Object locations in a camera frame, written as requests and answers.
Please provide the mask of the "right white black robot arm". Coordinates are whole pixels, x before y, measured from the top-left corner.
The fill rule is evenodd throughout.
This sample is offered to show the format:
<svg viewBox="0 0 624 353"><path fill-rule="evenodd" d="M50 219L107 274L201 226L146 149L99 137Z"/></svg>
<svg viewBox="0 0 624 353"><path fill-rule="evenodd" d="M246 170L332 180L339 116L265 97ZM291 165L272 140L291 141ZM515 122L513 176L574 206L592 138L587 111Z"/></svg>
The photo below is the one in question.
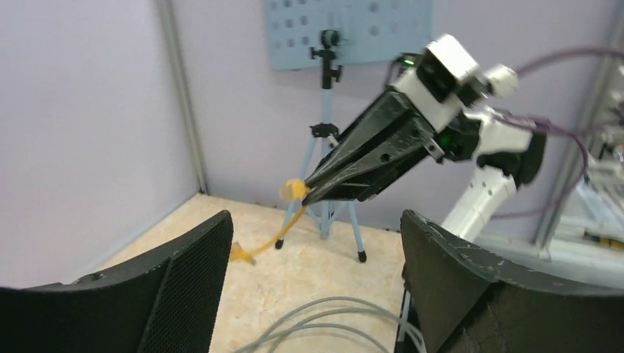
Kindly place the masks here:
<svg viewBox="0 0 624 353"><path fill-rule="evenodd" d="M473 161L467 189L442 222L448 232L473 241L498 207L539 172L547 138L534 126L503 122L498 111L450 111L434 129L395 88L385 89L338 137L304 183L304 205L325 201L364 202L387 189L426 158Z"/></svg>

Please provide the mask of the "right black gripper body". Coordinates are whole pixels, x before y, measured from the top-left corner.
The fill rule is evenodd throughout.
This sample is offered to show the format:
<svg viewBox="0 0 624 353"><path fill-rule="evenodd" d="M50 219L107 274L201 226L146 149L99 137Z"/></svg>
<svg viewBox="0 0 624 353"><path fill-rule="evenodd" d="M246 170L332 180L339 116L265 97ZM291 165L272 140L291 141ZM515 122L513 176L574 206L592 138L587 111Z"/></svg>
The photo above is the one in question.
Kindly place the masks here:
<svg viewBox="0 0 624 353"><path fill-rule="evenodd" d="M437 130L406 94L396 88L387 88L402 111L391 127L394 129L385 140L385 151L393 163L420 163L431 157L437 163L471 160L480 142L481 122L468 118L463 110L442 124Z"/></svg>

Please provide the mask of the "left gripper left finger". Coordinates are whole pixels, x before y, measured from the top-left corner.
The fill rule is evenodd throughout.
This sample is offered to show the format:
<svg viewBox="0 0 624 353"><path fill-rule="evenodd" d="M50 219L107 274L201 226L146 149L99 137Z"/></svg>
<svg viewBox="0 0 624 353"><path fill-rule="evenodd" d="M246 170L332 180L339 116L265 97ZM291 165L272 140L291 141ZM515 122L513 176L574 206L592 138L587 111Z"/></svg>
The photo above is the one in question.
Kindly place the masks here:
<svg viewBox="0 0 624 353"><path fill-rule="evenodd" d="M3 352L207 352L233 239L226 210L71 284L1 289Z"/></svg>

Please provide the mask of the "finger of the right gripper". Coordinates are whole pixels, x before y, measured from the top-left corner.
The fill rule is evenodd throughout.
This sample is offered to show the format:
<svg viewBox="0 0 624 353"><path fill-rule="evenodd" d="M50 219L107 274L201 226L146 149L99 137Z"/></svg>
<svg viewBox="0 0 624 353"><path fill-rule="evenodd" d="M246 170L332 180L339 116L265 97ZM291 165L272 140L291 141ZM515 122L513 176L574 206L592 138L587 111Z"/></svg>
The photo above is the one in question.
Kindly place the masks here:
<svg viewBox="0 0 624 353"><path fill-rule="evenodd" d="M376 134L391 134L391 125L398 118L402 107L391 93L383 91L339 136L354 134L359 139Z"/></svg>
<svg viewBox="0 0 624 353"><path fill-rule="evenodd" d="M433 134L345 136L304 179L302 202L364 202L429 157L433 141Z"/></svg>

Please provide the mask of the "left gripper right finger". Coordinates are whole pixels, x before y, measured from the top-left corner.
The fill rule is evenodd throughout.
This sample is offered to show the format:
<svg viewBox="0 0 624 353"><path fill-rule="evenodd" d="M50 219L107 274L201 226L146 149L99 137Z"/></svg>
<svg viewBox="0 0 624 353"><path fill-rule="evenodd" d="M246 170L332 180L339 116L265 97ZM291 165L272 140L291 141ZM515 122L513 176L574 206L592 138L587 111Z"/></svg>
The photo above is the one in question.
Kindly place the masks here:
<svg viewBox="0 0 624 353"><path fill-rule="evenodd" d="M411 307L428 352L621 352L623 292L525 267L405 210Z"/></svg>

